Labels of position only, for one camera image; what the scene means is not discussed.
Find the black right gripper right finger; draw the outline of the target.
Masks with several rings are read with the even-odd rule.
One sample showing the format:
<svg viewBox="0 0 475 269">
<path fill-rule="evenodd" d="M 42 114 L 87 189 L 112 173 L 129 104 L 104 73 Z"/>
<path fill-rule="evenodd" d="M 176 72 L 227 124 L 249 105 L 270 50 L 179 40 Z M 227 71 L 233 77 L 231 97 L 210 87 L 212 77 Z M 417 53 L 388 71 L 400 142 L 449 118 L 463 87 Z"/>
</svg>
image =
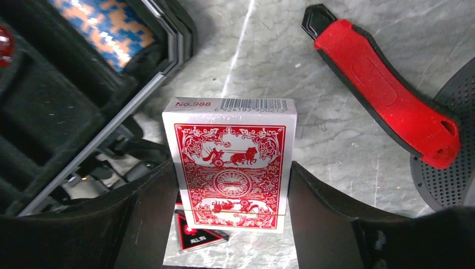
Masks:
<svg viewBox="0 0 475 269">
<path fill-rule="evenodd" d="M 473 268 L 474 208 L 417 218 L 369 206 L 293 161 L 288 202 L 300 268 Z"/>
</svg>

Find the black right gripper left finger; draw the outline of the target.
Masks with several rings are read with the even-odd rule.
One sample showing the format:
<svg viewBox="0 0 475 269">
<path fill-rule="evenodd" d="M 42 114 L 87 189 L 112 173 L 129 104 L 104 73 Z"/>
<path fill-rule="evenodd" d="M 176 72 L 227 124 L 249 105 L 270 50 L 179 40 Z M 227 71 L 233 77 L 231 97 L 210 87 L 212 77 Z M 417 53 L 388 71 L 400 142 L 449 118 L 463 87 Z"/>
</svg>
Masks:
<svg viewBox="0 0 475 269">
<path fill-rule="evenodd" d="M 162 268 L 177 193 L 168 160 L 61 212 L 1 217 L 1 267 Z"/>
</svg>

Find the red playing card deck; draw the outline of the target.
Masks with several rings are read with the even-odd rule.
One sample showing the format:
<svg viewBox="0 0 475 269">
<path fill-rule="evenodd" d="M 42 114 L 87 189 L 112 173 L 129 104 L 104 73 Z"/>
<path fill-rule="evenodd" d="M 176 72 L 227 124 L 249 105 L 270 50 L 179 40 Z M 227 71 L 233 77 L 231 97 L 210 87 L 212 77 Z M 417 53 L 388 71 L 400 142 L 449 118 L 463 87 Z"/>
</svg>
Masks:
<svg viewBox="0 0 475 269">
<path fill-rule="evenodd" d="M 190 227 L 283 232 L 292 99 L 175 97 L 162 119 Z"/>
</svg>

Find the black foam-lined carrying case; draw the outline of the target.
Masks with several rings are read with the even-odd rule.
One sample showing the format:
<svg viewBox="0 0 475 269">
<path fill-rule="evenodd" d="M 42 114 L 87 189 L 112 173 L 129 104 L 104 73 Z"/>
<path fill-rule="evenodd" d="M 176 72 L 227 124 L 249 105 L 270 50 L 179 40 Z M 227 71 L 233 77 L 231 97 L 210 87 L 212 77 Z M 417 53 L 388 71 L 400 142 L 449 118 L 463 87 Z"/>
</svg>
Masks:
<svg viewBox="0 0 475 269">
<path fill-rule="evenodd" d="M 178 1 L 126 1 L 158 41 L 115 71 L 49 1 L 2 1 L 1 214 L 28 215 L 195 53 Z"/>
</svg>

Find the poker chip roll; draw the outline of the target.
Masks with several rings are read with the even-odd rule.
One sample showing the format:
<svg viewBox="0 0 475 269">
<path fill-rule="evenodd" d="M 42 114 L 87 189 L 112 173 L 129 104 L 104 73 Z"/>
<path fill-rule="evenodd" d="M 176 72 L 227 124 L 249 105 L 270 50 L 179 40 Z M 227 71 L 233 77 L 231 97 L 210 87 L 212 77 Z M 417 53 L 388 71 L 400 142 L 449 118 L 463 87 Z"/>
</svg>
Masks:
<svg viewBox="0 0 475 269">
<path fill-rule="evenodd" d="M 158 37 L 126 1 L 55 0 L 49 3 L 117 72 Z"/>
</svg>

